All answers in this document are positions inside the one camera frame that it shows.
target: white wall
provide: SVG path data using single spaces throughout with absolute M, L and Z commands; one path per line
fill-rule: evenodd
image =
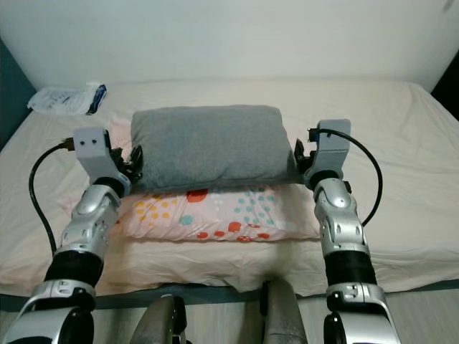
M 32 83 L 390 77 L 431 90 L 459 49 L 454 0 L 0 0 Z

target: beige bedsheet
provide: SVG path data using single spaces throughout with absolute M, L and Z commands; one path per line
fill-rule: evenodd
M 276 80 L 157 82 L 108 85 L 93 116 L 32 113 L 0 155 L 0 293 L 28 295 L 51 262 L 44 229 L 29 200 L 36 159 L 74 128 L 108 126 L 113 116 L 177 105 L 263 104 L 279 107 L 289 133 L 306 136 L 320 119 L 349 118 L 384 174 L 380 210 L 366 228 L 380 285 L 407 290 L 459 278 L 459 122 L 421 87 L 404 82 Z M 295 137 L 289 137 L 294 143 Z M 363 218 L 376 194 L 375 172 L 352 148 L 344 173 Z M 87 176 L 74 153 L 48 158 L 36 176 L 39 203 L 57 239 L 69 221 L 56 204 L 82 191 Z M 284 276 L 295 291 L 326 289 L 320 242 L 151 242 L 113 239 L 99 295 L 158 287 L 165 282 L 260 287 Z

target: gray fabric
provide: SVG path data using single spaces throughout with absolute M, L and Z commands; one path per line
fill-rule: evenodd
M 297 183 L 279 109 L 263 105 L 169 107 L 135 113 L 143 178 L 133 192 Z

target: silver metal bracket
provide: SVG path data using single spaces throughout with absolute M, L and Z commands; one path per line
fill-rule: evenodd
M 360 251 L 369 255 L 363 227 L 357 217 L 355 198 L 341 179 L 328 178 L 314 191 L 314 214 L 321 225 L 323 256 L 337 251 Z
M 108 231 L 118 220 L 121 200 L 109 186 L 91 185 L 72 212 L 72 221 L 62 233 L 64 251 L 93 253 L 102 260 L 108 245 Z
M 79 128 L 73 132 L 75 154 L 89 175 L 90 183 L 102 177 L 113 178 L 123 184 L 123 195 L 127 196 L 131 192 L 131 182 L 113 162 L 109 141 L 108 133 L 103 128 Z
M 50 280 L 38 285 L 18 313 L 15 321 L 11 324 L 3 343 L 37 336 L 50 338 L 53 344 L 59 343 L 66 319 L 72 313 L 79 312 L 80 308 L 73 306 L 50 310 L 35 310 L 34 306 L 40 300 L 72 297 L 75 295 L 74 291 L 76 289 L 89 294 L 95 299 L 95 290 L 91 285 L 72 279 Z
M 323 331 L 340 337 L 330 343 L 400 344 L 397 331 L 382 314 L 332 312 L 326 317 Z
M 345 134 L 351 133 L 351 122 L 349 120 L 321 120 L 317 129 L 333 129 Z M 311 179 L 321 171 L 333 171 L 338 178 L 343 178 L 343 164 L 349 152 L 350 142 L 336 135 L 320 133 L 317 137 L 310 139 L 317 142 L 317 150 L 312 157 L 311 167 L 304 173 L 304 185 L 313 190 Z
M 339 283 L 328 287 L 327 298 L 340 298 L 340 315 L 346 332 L 347 343 L 400 344 L 394 319 L 387 306 L 384 290 L 377 286 L 360 282 Z M 376 305 L 380 313 L 349 312 L 352 305 Z

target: bed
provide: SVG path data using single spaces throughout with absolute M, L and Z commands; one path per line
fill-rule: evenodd
M 321 119 L 348 118 L 352 135 L 379 161 L 381 206 L 366 228 L 379 284 L 388 292 L 459 279 L 459 122 L 420 86 L 370 80 L 240 80 L 108 85 L 93 116 L 32 112 L 0 155 L 0 294 L 27 296 L 51 262 L 47 237 L 29 200 L 36 159 L 79 127 L 109 126 L 137 110 L 177 105 L 272 105 L 280 108 L 289 141 Z M 370 162 L 351 151 L 344 175 L 359 215 L 372 207 L 377 180 Z M 87 176 L 73 153 L 48 158 L 36 193 L 55 236 L 69 221 L 56 200 L 81 192 Z M 275 243 L 110 241 L 98 295 L 150 290 L 164 283 L 256 290 L 283 276 L 302 296 L 326 289 L 318 240 Z

